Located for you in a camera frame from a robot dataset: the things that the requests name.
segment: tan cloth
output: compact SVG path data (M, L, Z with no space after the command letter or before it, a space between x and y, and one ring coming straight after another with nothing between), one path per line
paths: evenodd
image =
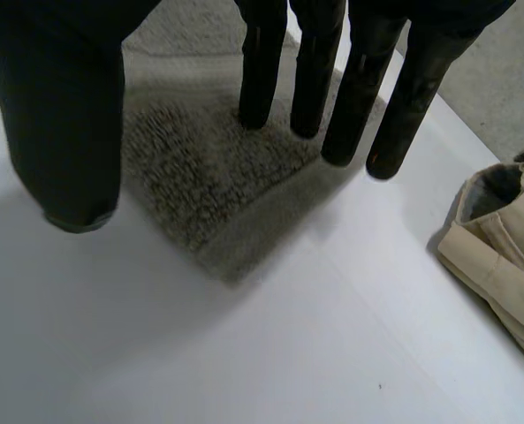
M524 153L475 174L440 243L441 262L483 297L524 349Z

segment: beige fabric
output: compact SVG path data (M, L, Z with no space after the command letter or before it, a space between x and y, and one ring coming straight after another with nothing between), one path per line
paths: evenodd
M466 183L438 250L524 349L524 163L495 165Z

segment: white surface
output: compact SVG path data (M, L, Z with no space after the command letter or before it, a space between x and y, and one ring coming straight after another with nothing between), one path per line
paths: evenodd
M0 123L0 423L524 423L524 356L427 249L494 161L436 99L395 179L361 172L232 291L127 196L47 225Z

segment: concrete floor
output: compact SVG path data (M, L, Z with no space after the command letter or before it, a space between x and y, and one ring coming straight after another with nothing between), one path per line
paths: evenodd
M524 148L524 0L452 65L439 94L499 159Z

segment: gray shag rug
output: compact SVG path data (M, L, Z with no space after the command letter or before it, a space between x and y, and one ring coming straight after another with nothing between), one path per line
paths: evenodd
M237 121L246 32L232 0L165 0L125 43L124 168L165 233L213 276L237 282L362 165L320 160L341 76L314 140L289 129L297 48L285 41L267 125ZM383 108L377 104L363 145Z

